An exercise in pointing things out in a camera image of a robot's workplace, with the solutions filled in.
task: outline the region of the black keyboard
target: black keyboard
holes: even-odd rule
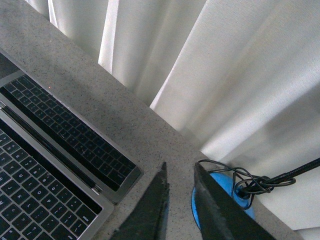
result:
[[[101,211],[0,120],[1,240],[75,240]]]
[[[0,92],[115,192],[136,167],[27,75]]]

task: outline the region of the blue object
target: blue object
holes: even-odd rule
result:
[[[227,175],[225,175],[225,174],[222,174],[222,173],[210,173],[210,176],[231,197],[231,191],[232,191],[232,186],[233,186],[232,178],[227,176]],[[195,220],[196,224],[198,225],[198,227],[200,229],[200,223],[199,223],[199,218],[198,218],[198,213],[197,213],[197,208],[196,208],[196,202],[195,202],[195,194],[196,194],[196,189],[193,188],[192,197],[191,197],[192,213],[193,213],[194,220]],[[235,202],[237,204],[239,204],[243,208],[249,206],[249,204],[250,204],[250,200],[249,199],[242,199],[242,198],[238,197],[235,192],[233,193],[233,197],[234,197]],[[253,220],[255,219],[255,213],[254,213],[254,209],[252,207],[250,207],[249,209],[245,210],[245,213],[248,214]]]

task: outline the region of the white curtain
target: white curtain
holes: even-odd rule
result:
[[[28,0],[208,157],[274,177],[320,157],[320,2]],[[320,168],[260,201],[320,236]]]

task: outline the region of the laptop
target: laptop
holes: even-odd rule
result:
[[[143,172],[0,53],[17,69],[0,79],[0,239],[91,239]]]

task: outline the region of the speckled countertop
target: speckled countertop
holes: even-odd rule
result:
[[[126,150],[144,170],[95,240],[109,239],[163,161],[167,162],[170,184],[166,239],[202,239],[191,211],[194,163],[205,157],[201,152],[24,0],[0,1],[0,47],[26,73],[50,86],[53,94]],[[276,239],[302,239],[257,200],[254,208],[257,222]]]

